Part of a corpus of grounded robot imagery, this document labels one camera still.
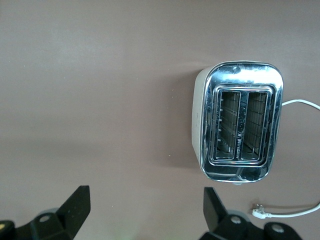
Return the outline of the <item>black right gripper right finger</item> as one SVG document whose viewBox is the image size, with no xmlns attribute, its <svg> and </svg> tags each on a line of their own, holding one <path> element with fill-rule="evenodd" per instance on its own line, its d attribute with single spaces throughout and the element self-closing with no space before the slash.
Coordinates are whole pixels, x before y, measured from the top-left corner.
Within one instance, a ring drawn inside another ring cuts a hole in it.
<svg viewBox="0 0 320 240">
<path fill-rule="evenodd" d="M 203 214 L 208 232 L 203 240 L 300 240 L 301 236 L 289 225 L 268 222 L 259 228 L 241 215 L 229 213 L 216 190 L 205 187 L 203 191 Z"/>
</svg>

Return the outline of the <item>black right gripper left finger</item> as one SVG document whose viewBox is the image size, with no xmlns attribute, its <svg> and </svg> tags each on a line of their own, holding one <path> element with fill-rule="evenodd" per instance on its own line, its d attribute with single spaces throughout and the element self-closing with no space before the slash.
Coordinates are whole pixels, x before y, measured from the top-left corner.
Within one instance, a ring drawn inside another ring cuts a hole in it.
<svg viewBox="0 0 320 240">
<path fill-rule="evenodd" d="M 25 225 L 0 221 L 2 240 L 73 240 L 91 211 L 90 187 L 79 186 L 58 208 L 45 210 Z"/>
</svg>

